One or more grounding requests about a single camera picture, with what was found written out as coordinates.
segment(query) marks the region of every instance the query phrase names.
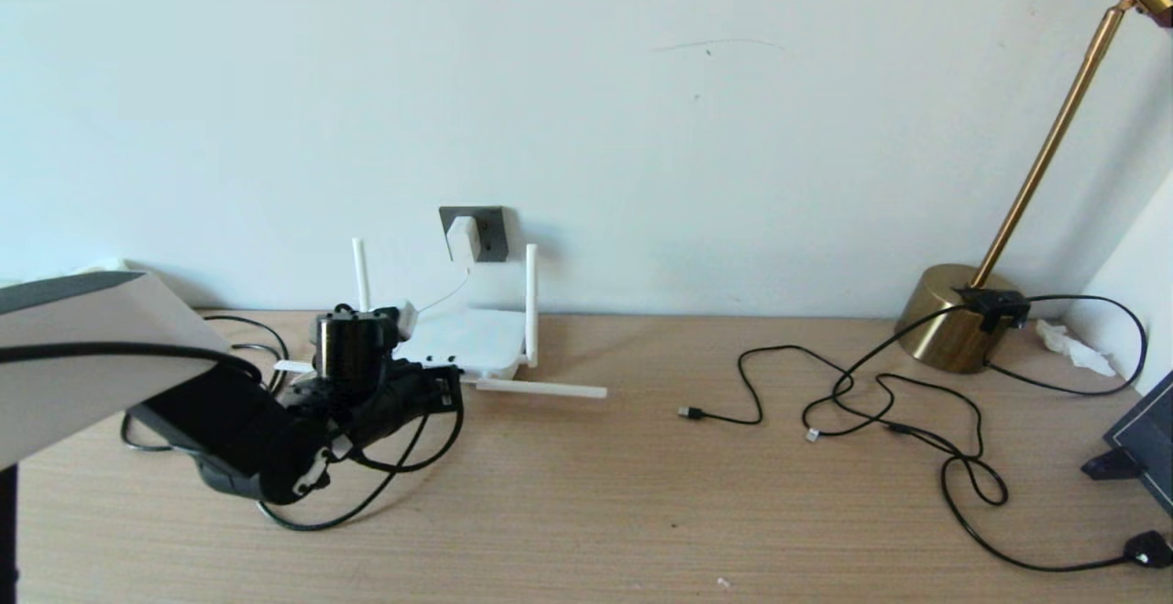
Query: black pole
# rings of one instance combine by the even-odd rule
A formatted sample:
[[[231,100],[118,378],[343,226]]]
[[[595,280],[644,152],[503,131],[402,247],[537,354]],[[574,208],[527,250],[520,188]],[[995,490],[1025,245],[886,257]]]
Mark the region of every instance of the black pole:
[[[16,466],[0,471],[0,604],[16,604]]]

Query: white router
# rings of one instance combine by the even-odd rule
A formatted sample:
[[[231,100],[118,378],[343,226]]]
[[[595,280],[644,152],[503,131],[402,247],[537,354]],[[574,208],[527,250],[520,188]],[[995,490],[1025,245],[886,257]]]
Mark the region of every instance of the white router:
[[[354,239],[353,245],[359,311],[366,312],[369,311],[366,256],[362,240]],[[518,366],[537,366],[537,245],[526,245],[524,312],[460,308],[421,314],[411,340],[395,348],[395,357],[422,362],[425,367],[460,367],[465,371],[461,382],[479,391],[594,399],[606,398],[608,393],[605,387],[514,381]],[[278,367],[303,373],[313,371],[308,362],[285,361],[278,362]]]

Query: white power adapter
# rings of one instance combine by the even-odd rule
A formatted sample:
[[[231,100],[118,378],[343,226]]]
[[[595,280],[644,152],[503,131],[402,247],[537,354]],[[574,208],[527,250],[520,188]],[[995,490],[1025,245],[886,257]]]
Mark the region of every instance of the white power adapter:
[[[452,262],[461,270],[472,270],[473,263],[481,256],[481,231],[476,228],[476,220],[472,216],[457,216],[449,225],[446,237]]]

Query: desk surface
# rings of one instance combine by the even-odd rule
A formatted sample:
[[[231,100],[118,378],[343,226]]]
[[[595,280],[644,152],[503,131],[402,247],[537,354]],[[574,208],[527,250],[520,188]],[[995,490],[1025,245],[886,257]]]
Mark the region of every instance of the desk surface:
[[[310,314],[248,312],[307,358]],[[221,324],[231,340],[263,340]],[[889,323],[724,317],[544,317],[531,379],[599,384],[604,401],[468,392],[468,421],[438,466],[398,480],[357,522],[282,530],[244,500],[211,491],[182,455],[130,453],[111,419],[21,467],[25,602],[1161,602],[1168,571],[1131,565],[1046,575],[989,557],[949,515],[941,454],[883,429],[808,442],[802,406],[828,392],[800,354],[748,364],[766,423],[686,421],[679,405],[747,415],[741,349],[796,341],[849,362]],[[262,362],[264,354],[245,353]],[[1002,361],[1040,378],[1104,386],[1018,333]],[[1037,563],[1117,555],[1169,530],[1135,482],[1093,483],[1082,462],[1137,396],[1072,399],[1001,375],[947,375],[899,348],[891,369],[970,392],[988,459],[1011,502],[989,509],[957,475],[972,523]],[[970,446],[960,402],[899,391],[893,419]],[[830,410],[818,423],[842,419]],[[436,421],[420,455],[435,448]],[[399,433],[372,456],[393,459]],[[294,507],[304,521],[347,509],[378,474],[346,464]]]

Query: wall socket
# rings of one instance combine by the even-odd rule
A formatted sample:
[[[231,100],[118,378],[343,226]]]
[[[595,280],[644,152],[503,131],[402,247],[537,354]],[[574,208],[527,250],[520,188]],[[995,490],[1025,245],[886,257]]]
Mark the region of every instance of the wall socket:
[[[443,225],[447,244],[448,228],[457,216],[472,216],[481,236],[481,253],[477,263],[503,263],[509,258],[509,242],[506,239],[504,211],[496,206],[447,206],[440,208],[440,224]]]

